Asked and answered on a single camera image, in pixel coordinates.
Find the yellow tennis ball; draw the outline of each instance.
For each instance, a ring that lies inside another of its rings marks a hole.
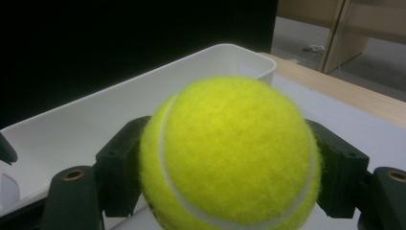
[[[298,229],[321,174],[300,110],[244,77],[199,80],[168,99],[146,125],[139,167],[168,230]]]

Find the screw hole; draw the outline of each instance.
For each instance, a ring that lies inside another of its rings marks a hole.
[[[406,174],[403,172],[389,171],[388,175],[391,179],[406,183]]]
[[[84,176],[84,171],[82,170],[73,170],[65,174],[63,177],[63,180],[65,181],[70,181],[70,180],[76,180]]]

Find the tennis ball seam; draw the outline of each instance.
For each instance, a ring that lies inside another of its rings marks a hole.
[[[166,127],[167,127],[167,122],[169,115],[173,109],[173,106],[176,104],[177,101],[177,96],[172,100],[172,102],[169,105],[169,109],[167,110],[167,113],[164,116],[164,120],[161,126],[161,133],[160,133],[160,139],[159,139],[159,160],[160,160],[160,165],[161,169],[163,172],[163,175],[169,185],[170,190],[173,192],[177,200],[181,203],[182,207],[188,211],[189,213],[193,214],[195,217],[198,219],[201,219],[215,227],[218,227],[220,229],[230,229],[230,230],[266,230],[270,229],[272,227],[278,226],[281,224],[284,220],[288,219],[290,216],[292,216],[300,207],[300,205],[305,201],[305,198],[307,194],[310,192],[310,188],[312,185],[313,177],[315,174],[315,161],[316,161],[316,149],[315,147],[310,144],[310,166],[309,166],[309,174],[307,177],[307,181],[302,188],[301,192],[299,195],[296,197],[296,199],[292,202],[292,204],[279,216],[276,218],[272,218],[260,223],[254,223],[254,224],[243,224],[243,223],[237,223],[231,220],[223,219],[223,218],[218,218],[215,216],[212,216],[197,207],[193,206],[190,204],[181,194],[181,192],[176,188],[176,186],[173,184],[173,181],[171,180],[168,172],[168,167],[166,165],[166,160],[165,160],[165,134],[166,134]],[[309,143],[311,143],[311,133],[310,131],[307,131],[307,140]]]

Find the wooden table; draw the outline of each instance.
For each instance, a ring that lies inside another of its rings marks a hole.
[[[400,127],[406,127],[405,102],[335,79],[279,57],[263,55],[277,62],[277,74]]]

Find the white tray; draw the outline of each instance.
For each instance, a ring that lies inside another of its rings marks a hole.
[[[56,173],[93,165],[96,153],[127,122],[152,115],[189,83],[243,75],[271,84],[275,68],[269,57],[219,44],[2,129],[18,161],[12,166],[0,162],[0,217],[44,197]]]

